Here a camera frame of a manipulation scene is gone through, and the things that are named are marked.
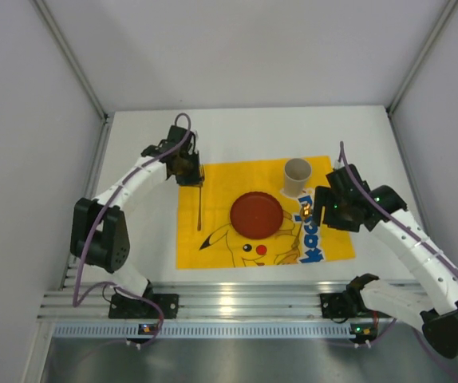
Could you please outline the gold fork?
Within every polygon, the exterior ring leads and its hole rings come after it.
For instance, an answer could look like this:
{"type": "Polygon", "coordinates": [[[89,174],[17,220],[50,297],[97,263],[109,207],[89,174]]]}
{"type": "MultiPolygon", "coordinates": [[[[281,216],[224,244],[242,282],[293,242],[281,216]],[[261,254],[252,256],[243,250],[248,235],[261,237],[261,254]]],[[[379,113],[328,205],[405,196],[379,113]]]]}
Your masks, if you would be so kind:
{"type": "Polygon", "coordinates": [[[203,183],[204,183],[204,181],[205,181],[204,168],[203,168],[203,165],[202,165],[202,164],[199,166],[199,175],[200,175],[200,181],[199,181],[199,184],[198,184],[198,189],[199,189],[199,195],[198,195],[198,197],[199,197],[199,198],[198,198],[197,231],[201,231],[201,230],[202,230],[203,183]]]}

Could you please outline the gold spoon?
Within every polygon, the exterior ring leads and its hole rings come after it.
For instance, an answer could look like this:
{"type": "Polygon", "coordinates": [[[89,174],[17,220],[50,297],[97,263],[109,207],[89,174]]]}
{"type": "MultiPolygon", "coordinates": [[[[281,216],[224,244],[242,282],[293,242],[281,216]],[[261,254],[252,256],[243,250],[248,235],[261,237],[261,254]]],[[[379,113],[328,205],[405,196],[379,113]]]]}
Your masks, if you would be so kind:
{"type": "Polygon", "coordinates": [[[297,248],[299,246],[299,237],[300,237],[300,234],[302,233],[302,227],[305,221],[312,215],[312,204],[311,203],[302,204],[298,215],[300,217],[300,224],[298,226],[298,232],[296,236],[294,237],[294,241],[292,242],[292,246],[291,246],[292,249],[297,248]]]}

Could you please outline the beige paper cup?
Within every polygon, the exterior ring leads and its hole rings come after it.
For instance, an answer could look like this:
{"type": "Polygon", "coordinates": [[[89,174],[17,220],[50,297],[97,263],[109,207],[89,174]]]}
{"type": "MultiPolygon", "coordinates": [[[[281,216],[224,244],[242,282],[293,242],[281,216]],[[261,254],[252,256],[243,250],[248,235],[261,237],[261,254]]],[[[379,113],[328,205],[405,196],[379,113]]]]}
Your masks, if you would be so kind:
{"type": "Polygon", "coordinates": [[[310,164],[302,158],[293,158],[284,166],[284,194],[289,197],[301,195],[312,174],[310,164]]]}

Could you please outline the red round plate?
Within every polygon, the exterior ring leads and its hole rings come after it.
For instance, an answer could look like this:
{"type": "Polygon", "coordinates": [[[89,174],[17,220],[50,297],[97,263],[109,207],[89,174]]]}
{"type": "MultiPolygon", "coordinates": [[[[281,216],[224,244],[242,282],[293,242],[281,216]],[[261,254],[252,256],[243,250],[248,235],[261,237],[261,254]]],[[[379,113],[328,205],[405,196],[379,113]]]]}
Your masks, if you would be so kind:
{"type": "Polygon", "coordinates": [[[251,191],[238,197],[230,209],[235,231],[248,239],[265,239],[282,226],[283,210],[279,201],[262,191],[251,191]]]}

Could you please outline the yellow pikachu cloth placemat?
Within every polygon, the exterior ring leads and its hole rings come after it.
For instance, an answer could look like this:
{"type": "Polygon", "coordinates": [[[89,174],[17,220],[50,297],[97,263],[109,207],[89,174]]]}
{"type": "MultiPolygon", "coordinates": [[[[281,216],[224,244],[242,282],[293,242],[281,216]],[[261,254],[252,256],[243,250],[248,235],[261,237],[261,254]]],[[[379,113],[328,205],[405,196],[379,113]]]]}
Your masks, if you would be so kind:
{"type": "Polygon", "coordinates": [[[181,187],[178,197],[176,265],[180,269],[215,269],[310,264],[353,259],[355,250],[349,233],[326,225],[316,226],[308,218],[292,249],[298,232],[300,207],[313,204],[317,186],[328,184],[331,171],[327,156],[306,160],[312,174],[301,195],[283,192],[286,160],[256,160],[204,166],[202,230],[197,231],[198,188],[181,187]],[[248,239],[238,234],[230,222],[235,200],[248,192],[265,192],[280,202],[283,222],[265,239],[248,239]]]}

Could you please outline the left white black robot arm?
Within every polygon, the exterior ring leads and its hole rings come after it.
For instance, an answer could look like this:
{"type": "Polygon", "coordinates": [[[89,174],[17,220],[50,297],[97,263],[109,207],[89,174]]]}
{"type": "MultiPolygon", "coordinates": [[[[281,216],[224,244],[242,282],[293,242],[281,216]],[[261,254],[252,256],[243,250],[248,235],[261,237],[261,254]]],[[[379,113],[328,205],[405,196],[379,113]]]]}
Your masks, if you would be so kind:
{"type": "Polygon", "coordinates": [[[127,218],[150,191],[170,178],[180,186],[203,183],[196,134],[173,124],[168,136],[148,146],[115,184],[92,199],[79,199],[73,209],[70,253],[79,259],[73,306],[90,291],[109,286],[141,300],[149,281],[130,262],[127,218]]]}

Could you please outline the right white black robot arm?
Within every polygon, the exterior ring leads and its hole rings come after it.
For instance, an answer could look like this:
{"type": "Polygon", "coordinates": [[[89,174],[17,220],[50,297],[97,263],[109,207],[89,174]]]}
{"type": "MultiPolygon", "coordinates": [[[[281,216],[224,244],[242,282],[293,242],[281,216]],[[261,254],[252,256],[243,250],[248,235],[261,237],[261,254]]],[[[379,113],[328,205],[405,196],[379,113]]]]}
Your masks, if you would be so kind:
{"type": "Polygon", "coordinates": [[[312,220],[339,231],[365,227],[382,241],[424,289],[410,293],[374,274],[351,280],[341,293],[322,299],[323,315],[349,319],[370,311],[395,318],[424,335],[442,357],[458,356],[458,269],[416,222],[389,186],[374,190],[356,167],[337,161],[328,186],[314,193],[312,220]]]}

